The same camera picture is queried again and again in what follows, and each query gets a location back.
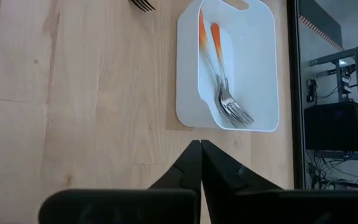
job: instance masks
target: white plastic container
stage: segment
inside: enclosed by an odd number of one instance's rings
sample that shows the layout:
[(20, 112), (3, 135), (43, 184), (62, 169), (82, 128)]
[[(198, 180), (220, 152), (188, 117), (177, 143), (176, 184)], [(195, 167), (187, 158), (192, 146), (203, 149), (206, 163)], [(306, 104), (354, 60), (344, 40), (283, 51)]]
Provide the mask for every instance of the white plastic container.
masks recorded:
[[(194, 0), (178, 20), (177, 115), (189, 127), (240, 131), (275, 131), (279, 122), (277, 58), (274, 18), (258, 0), (247, 0), (239, 11), (220, 0)], [(255, 120), (235, 128), (215, 104), (216, 82), (199, 49), (200, 9), (210, 44), (209, 52), (219, 71), (211, 24), (221, 28), (221, 45), (230, 92)]]

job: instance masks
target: fork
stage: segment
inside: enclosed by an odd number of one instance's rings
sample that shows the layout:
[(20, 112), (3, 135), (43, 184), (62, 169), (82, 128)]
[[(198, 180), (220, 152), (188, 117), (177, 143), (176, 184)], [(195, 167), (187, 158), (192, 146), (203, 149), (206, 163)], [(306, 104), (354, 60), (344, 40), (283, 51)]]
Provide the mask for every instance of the fork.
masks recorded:
[(233, 96), (229, 91), (229, 82), (227, 80), (226, 72), (224, 70), (224, 62), (223, 62), (223, 53), (221, 46), (221, 31), (219, 25), (216, 23), (212, 24), (211, 32), (215, 43), (216, 54), (218, 55), (219, 67), (221, 69), (221, 73), (223, 74), (224, 83), (220, 82), (220, 94), (219, 94), (219, 102), (225, 110), (226, 114), (232, 118), (231, 123), (236, 127), (239, 124), (244, 126), (250, 125), (254, 122), (247, 112), (245, 112), (239, 104), (234, 100)]
[(142, 11), (153, 11), (155, 8), (147, 0), (131, 0)]
[[(238, 128), (242, 125), (247, 126), (247, 125), (253, 123), (254, 120), (250, 116), (248, 116), (248, 114), (243, 109), (241, 109), (241, 107), (236, 103), (236, 101), (234, 101), (233, 97), (231, 96), (231, 94), (229, 92), (229, 84), (228, 84), (228, 81), (226, 78), (226, 74), (224, 74), (225, 79), (224, 79), (224, 84), (223, 84), (221, 77), (218, 75), (218, 73), (214, 69), (214, 66), (213, 66), (209, 51), (208, 51), (209, 44), (208, 44), (208, 38), (206, 35), (206, 31), (205, 31), (202, 11), (200, 11), (199, 24), (200, 24), (200, 27), (199, 27), (200, 49), (204, 52), (204, 55), (206, 56), (209, 66), (211, 67), (213, 73), (215, 74), (216, 83), (218, 85), (217, 93), (216, 93), (216, 95), (217, 95), (216, 104), (217, 104), (219, 112), (236, 128)], [(215, 44), (220, 46), (220, 34), (218, 35), (218, 38), (216, 38), (216, 40), (218, 40), (219, 42), (215, 43)], [(221, 48), (218, 48), (217, 51), (219, 51), (218, 56), (222, 55)]]

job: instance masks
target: wooden surface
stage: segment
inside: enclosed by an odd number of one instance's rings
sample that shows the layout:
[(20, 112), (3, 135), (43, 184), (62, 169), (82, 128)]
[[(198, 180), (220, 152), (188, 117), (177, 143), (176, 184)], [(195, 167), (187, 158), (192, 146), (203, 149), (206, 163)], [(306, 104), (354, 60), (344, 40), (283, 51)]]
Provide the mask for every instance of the wooden surface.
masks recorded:
[[(0, 223), (36, 223), (50, 194), (144, 189), (192, 139), (209, 139), (290, 189), (293, 162), (287, 10), (277, 32), (274, 133), (182, 126), (175, 114), (176, 24), (191, 0), (0, 1)], [(203, 200), (202, 223), (209, 223)]]

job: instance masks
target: electronic equipment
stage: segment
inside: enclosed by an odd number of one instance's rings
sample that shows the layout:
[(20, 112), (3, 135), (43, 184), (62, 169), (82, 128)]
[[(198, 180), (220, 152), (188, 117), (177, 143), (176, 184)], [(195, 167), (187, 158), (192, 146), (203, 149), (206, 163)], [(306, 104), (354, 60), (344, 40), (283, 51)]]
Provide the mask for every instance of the electronic equipment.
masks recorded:
[(358, 152), (358, 103), (305, 109), (305, 143), (309, 150)]
[(306, 87), (308, 87), (308, 96), (306, 97), (307, 102), (314, 102), (316, 100), (316, 89), (317, 89), (317, 83), (314, 78), (309, 79), (306, 82)]

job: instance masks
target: fork tines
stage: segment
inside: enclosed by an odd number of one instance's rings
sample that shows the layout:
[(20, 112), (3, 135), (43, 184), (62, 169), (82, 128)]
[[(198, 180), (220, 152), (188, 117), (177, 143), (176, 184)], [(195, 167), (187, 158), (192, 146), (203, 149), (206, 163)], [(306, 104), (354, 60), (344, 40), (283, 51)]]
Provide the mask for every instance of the fork tines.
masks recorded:
[(147, 0), (131, 0), (142, 11), (153, 11), (155, 8)]

